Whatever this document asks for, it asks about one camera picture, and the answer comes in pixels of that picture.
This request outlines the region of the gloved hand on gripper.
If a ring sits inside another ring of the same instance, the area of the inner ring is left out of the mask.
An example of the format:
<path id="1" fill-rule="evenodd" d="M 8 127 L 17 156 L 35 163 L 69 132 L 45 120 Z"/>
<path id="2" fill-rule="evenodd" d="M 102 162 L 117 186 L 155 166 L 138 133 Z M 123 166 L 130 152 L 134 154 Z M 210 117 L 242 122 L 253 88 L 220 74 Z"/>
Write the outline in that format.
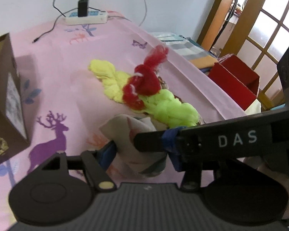
<path id="1" fill-rule="evenodd" d="M 271 171 L 264 163 L 261 164 L 257 170 L 271 177 L 272 179 L 276 180 L 280 184 L 282 184 L 285 187 L 289 195 L 289 176 L 288 175 L 282 174 L 280 172 Z M 288 205 L 283 214 L 282 219 L 289 219 L 289 200 L 288 200 Z"/>

